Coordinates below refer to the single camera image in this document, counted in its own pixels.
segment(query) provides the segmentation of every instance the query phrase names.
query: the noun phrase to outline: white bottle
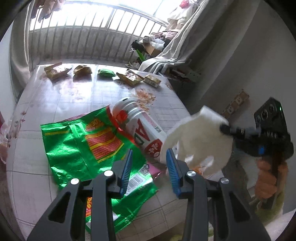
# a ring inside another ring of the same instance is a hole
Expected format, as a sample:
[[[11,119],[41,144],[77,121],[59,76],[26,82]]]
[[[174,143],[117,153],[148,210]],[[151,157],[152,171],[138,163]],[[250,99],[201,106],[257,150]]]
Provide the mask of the white bottle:
[[[160,161],[160,150],[166,133],[134,99],[123,98],[118,101],[112,114],[120,127],[134,137],[146,155]]]

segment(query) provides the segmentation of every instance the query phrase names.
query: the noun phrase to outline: small green packet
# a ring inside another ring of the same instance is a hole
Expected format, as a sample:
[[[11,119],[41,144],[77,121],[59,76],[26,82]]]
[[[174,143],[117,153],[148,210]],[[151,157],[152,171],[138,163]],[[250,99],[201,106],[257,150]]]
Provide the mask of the small green packet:
[[[114,161],[122,160],[133,150],[133,164],[127,193],[112,200],[115,231],[136,217],[157,187],[146,168],[146,159],[132,136],[120,129],[109,106],[66,121],[41,125],[46,155],[53,177],[60,188],[72,178],[82,181],[109,170]],[[91,197],[87,199],[86,229],[91,221]]]
[[[98,74],[100,76],[104,76],[104,77],[115,77],[116,76],[116,74],[112,70],[109,70],[109,69],[99,69]]]

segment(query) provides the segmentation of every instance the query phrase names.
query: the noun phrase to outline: camera lens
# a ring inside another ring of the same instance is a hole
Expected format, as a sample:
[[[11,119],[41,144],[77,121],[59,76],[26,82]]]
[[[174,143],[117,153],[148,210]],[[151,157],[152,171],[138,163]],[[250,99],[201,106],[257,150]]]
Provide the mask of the camera lens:
[[[262,118],[262,120],[266,120],[267,117],[268,117],[267,110],[262,111],[262,113],[261,113],[261,118]]]
[[[273,106],[273,104],[270,104],[269,105],[268,110],[269,110],[270,113],[273,113],[274,112],[274,106]]]

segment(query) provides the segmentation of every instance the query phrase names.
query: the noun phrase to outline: silver screw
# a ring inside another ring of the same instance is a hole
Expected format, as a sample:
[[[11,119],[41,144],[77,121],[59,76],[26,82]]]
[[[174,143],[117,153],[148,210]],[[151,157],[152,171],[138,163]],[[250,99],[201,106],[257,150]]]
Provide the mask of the silver screw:
[[[76,185],[76,184],[78,184],[79,183],[79,179],[78,178],[73,178],[72,180],[71,180],[71,184],[73,184],[73,185]]]
[[[111,177],[111,176],[113,175],[113,171],[111,171],[111,170],[106,170],[106,171],[104,172],[104,175],[105,175],[106,177]]]
[[[228,183],[229,183],[229,180],[228,180],[227,178],[222,178],[222,179],[221,179],[221,182],[222,182],[223,184],[228,184]]]
[[[195,171],[190,170],[187,172],[187,176],[194,177],[195,175],[196,175]]]

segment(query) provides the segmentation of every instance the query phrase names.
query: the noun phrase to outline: metal railing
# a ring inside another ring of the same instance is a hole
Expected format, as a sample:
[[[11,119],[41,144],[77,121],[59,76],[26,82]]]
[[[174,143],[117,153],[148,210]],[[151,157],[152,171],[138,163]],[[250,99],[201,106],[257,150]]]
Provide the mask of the metal railing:
[[[65,1],[40,23],[38,9],[31,20],[29,57],[32,69],[41,61],[95,59],[127,63],[128,48],[135,39],[165,29],[167,23],[124,6],[91,1]]]

